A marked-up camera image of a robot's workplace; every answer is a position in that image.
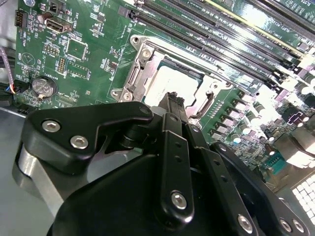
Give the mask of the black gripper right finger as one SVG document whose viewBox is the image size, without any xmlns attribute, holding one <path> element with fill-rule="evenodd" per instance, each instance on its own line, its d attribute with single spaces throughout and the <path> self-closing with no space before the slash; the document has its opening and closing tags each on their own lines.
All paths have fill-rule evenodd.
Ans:
<svg viewBox="0 0 315 236">
<path fill-rule="evenodd" d="M 231 149 L 222 142 L 207 144 L 191 123 L 184 128 L 190 160 L 201 169 L 223 235 L 310 235 L 307 225 Z"/>
</svg>

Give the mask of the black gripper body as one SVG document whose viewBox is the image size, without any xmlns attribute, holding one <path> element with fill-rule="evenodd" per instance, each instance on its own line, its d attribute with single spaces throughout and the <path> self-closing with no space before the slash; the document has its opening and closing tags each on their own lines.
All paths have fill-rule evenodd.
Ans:
<svg viewBox="0 0 315 236">
<path fill-rule="evenodd" d="M 191 170 L 194 217 L 171 231 L 154 213 L 157 157 L 136 158 L 72 193 L 60 207 L 50 236 L 230 236 L 205 177 Z"/>
</svg>

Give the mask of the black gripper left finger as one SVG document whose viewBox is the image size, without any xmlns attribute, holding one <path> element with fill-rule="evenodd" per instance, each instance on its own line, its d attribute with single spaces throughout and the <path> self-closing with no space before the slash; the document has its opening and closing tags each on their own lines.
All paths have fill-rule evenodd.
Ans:
<svg viewBox="0 0 315 236">
<path fill-rule="evenodd" d="M 157 108 L 141 102 L 39 110 L 25 120 L 19 170 L 54 219 L 75 191 L 136 158 L 157 157 L 157 220 L 186 226 L 194 217 L 184 101 L 167 93 Z"/>
</svg>

